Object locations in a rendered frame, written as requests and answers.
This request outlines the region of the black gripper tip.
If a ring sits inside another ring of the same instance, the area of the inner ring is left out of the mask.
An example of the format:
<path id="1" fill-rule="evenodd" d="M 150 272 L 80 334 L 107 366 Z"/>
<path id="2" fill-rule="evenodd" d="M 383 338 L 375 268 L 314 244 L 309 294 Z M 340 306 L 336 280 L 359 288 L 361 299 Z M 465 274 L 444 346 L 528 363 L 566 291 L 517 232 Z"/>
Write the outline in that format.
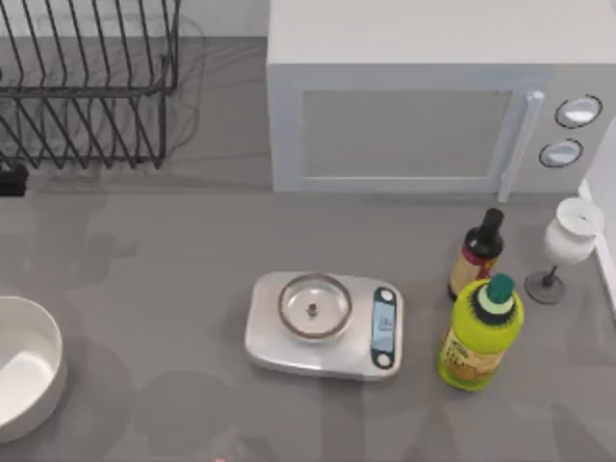
<path id="1" fill-rule="evenodd" d="M 24 165 L 0 168 L 0 197 L 22 197 L 27 190 L 29 171 Z"/>

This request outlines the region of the pale microwave oven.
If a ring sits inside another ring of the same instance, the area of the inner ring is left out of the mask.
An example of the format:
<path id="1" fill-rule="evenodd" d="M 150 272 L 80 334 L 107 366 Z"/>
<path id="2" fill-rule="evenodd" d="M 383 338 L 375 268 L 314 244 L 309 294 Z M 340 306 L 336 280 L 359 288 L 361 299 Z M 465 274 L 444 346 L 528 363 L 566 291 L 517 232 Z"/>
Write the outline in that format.
<path id="1" fill-rule="evenodd" d="M 278 192 L 498 195 L 533 90 L 511 194 L 574 192 L 616 133 L 616 0 L 271 0 L 269 25 Z M 586 94 L 601 114 L 558 125 Z M 542 166 L 567 139 L 581 157 Z"/>

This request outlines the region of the yellow-green bottle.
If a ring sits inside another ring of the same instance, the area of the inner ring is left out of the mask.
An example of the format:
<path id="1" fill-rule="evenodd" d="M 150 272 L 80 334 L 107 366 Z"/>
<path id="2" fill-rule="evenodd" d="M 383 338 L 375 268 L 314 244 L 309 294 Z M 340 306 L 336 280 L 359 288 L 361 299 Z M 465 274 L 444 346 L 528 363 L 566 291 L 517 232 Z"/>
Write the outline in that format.
<path id="1" fill-rule="evenodd" d="M 497 273 L 460 291 L 437 355 L 445 383 L 477 392 L 496 374 L 524 324 L 524 305 L 513 279 Z"/>

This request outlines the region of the large microwave knob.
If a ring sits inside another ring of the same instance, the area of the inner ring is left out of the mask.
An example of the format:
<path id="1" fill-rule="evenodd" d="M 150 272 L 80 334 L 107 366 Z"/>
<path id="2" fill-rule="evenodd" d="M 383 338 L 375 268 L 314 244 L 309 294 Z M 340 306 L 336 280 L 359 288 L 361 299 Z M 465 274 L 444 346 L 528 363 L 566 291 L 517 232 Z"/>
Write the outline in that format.
<path id="1" fill-rule="evenodd" d="M 577 129 L 592 123 L 603 111 L 602 101 L 594 95 L 584 95 L 564 101 L 555 111 L 558 125 Z"/>

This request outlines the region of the white goblet with grey base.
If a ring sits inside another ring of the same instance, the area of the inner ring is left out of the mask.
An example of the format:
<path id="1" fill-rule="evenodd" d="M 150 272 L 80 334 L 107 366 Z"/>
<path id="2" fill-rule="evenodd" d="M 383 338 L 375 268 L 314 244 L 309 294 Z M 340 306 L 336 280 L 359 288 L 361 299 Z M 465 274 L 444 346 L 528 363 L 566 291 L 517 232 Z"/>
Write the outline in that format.
<path id="1" fill-rule="evenodd" d="M 526 293 L 542 305 L 559 303 L 566 294 L 566 287 L 557 271 L 585 261 L 593 252 L 603 228 L 603 212 L 595 204 L 579 196 L 562 200 L 544 238 L 550 268 L 526 277 Z"/>

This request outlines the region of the silver kitchen scale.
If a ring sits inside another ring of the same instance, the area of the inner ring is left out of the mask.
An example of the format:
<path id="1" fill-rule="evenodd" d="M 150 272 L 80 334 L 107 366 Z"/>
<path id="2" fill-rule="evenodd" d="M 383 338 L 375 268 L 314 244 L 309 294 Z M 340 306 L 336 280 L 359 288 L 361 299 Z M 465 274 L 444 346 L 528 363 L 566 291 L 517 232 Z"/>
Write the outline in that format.
<path id="1" fill-rule="evenodd" d="M 381 381 L 400 369 L 404 300 L 374 278 L 272 271 L 257 279 L 244 347 L 281 372 Z"/>

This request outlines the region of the small microwave knob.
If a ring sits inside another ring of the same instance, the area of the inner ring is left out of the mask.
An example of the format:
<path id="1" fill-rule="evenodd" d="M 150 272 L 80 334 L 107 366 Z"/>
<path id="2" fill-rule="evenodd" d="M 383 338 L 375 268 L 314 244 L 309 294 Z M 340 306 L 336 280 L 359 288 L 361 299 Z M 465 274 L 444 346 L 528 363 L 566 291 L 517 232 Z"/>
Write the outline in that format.
<path id="1" fill-rule="evenodd" d="M 547 144 L 539 153 L 539 161 L 547 168 L 563 168 L 574 164 L 583 154 L 579 141 L 567 139 Z"/>

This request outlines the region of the dark brown bottle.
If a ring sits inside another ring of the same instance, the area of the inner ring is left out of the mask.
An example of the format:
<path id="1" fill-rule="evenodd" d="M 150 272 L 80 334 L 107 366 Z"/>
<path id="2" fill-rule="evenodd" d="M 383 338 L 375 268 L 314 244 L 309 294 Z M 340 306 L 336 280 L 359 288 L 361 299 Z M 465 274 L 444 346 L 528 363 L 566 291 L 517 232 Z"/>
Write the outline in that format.
<path id="1" fill-rule="evenodd" d="M 469 284 L 490 277 L 503 251 L 503 219 L 504 213 L 500 209 L 490 208 L 481 224 L 466 233 L 449 276 L 448 289 L 453 300 Z"/>

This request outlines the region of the white bowl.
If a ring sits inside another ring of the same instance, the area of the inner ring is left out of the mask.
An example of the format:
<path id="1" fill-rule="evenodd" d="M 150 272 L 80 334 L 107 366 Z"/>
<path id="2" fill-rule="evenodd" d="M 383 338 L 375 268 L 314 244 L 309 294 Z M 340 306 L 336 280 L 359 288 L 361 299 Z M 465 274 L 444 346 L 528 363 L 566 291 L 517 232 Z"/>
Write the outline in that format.
<path id="1" fill-rule="evenodd" d="M 0 444 L 20 439 L 57 408 L 67 379 L 54 317 L 20 296 L 0 296 Z"/>

